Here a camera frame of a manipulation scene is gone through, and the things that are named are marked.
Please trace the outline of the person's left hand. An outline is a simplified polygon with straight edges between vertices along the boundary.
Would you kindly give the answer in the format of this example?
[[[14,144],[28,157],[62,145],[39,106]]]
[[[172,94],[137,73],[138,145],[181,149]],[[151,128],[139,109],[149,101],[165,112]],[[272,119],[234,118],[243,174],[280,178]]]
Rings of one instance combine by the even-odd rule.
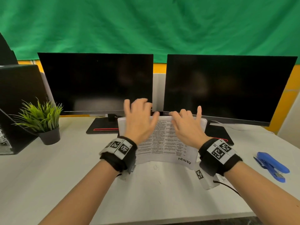
[[[154,129],[150,129],[152,103],[148,102],[148,108],[148,114],[139,114],[138,99],[130,104],[131,116],[129,120],[126,119],[124,136],[134,141],[137,145],[146,141],[154,131]]]

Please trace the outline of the person's right hand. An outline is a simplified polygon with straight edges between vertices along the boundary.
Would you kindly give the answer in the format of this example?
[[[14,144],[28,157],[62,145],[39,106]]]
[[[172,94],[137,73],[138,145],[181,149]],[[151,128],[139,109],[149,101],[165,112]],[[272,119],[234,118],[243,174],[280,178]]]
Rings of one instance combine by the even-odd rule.
[[[181,109],[179,114],[182,120],[179,129],[175,129],[175,133],[184,144],[200,149],[204,143],[212,139],[204,133],[201,125],[196,123],[190,110]]]

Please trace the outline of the person's left forearm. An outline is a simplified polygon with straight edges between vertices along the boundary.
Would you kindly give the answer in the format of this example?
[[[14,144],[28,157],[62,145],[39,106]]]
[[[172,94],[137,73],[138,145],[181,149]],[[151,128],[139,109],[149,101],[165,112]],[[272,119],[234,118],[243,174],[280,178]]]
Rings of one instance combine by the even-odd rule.
[[[38,225],[89,225],[118,174],[100,160]]]

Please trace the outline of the person's right forearm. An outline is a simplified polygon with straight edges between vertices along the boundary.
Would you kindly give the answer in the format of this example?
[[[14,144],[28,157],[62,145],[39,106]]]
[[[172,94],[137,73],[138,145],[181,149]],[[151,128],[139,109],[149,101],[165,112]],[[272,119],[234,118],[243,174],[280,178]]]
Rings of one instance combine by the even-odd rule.
[[[300,200],[244,162],[224,176],[264,225],[300,225]]]

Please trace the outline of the printed white paper sheet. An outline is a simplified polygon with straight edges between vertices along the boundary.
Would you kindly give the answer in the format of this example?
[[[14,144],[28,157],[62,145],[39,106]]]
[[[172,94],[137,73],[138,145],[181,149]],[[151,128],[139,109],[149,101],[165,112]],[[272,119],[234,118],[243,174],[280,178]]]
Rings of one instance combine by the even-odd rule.
[[[198,149],[181,142],[171,122],[172,116],[160,116],[151,136],[138,145],[135,165],[151,161],[176,163],[194,170]]]

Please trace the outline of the black monitor base red stripe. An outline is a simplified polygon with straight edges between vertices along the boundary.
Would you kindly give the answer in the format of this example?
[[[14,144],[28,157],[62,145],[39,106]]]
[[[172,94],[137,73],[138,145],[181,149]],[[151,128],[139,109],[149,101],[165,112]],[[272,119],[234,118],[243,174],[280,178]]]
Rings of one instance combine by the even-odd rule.
[[[212,125],[213,121],[207,121],[205,134],[209,137],[224,140],[228,145],[233,146],[234,142],[223,126]]]
[[[86,134],[119,134],[118,116],[108,114],[108,117],[97,117],[94,119]]]

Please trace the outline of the black computer monitor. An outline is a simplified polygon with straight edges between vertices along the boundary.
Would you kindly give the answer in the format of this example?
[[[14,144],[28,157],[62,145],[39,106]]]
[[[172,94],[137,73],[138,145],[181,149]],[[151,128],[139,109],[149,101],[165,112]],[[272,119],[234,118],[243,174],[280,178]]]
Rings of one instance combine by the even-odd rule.
[[[163,111],[268,127],[297,58],[168,54]]]
[[[124,100],[152,103],[153,54],[39,52],[61,115],[123,113]]]

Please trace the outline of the black wristband with marker tags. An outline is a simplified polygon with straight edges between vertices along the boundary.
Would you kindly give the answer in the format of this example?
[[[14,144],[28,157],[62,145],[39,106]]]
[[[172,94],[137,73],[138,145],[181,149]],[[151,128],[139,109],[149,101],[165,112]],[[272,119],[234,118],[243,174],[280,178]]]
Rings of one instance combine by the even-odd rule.
[[[119,174],[131,174],[135,168],[137,144],[127,137],[113,139],[100,153],[100,160],[108,162]]]
[[[231,170],[243,161],[236,151],[222,139],[210,139],[199,149],[200,161],[196,162],[194,171],[203,189],[210,190],[220,182],[218,176]]]

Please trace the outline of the green backdrop cloth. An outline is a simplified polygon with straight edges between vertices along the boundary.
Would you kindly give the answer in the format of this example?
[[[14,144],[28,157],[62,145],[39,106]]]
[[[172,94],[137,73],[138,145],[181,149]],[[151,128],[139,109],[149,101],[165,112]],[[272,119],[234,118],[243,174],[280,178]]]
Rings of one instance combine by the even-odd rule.
[[[300,0],[0,0],[18,60],[38,52],[298,56]]]

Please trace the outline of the green plant in grey pot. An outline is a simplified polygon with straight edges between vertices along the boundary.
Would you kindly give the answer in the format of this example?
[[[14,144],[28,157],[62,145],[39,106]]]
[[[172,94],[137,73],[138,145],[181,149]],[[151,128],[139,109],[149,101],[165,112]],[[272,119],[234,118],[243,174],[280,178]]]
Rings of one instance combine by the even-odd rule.
[[[60,141],[59,118],[63,105],[51,101],[37,103],[23,102],[17,114],[11,114],[14,124],[24,130],[30,129],[44,145],[53,145]]]

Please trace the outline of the blue stapler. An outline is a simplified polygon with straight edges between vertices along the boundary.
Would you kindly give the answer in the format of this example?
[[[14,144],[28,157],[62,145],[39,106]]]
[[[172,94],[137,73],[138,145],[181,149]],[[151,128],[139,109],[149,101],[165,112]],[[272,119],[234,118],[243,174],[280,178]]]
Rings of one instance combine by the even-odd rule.
[[[286,179],[283,174],[290,173],[290,170],[284,166],[282,163],[274,159],[270,154],[266,152],[257,152],[257,155],[253,159],[263,168],[268,170],[271,176],[279,181],[280,183],[285,183]]]

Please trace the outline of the black computer tower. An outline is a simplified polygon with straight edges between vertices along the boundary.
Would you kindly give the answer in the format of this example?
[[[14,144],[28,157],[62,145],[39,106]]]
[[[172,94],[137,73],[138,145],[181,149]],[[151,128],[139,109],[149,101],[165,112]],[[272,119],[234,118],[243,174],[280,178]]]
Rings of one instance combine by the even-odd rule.
[[[5,65],[0,67],[0,155],[16,155],[36,138],[45,145],[60,141],[59,125],[53,130],[33,130],[19,125],[22,110],[30,104],[37,108],[55,103],[49,97],[45,74],[37,65]]]

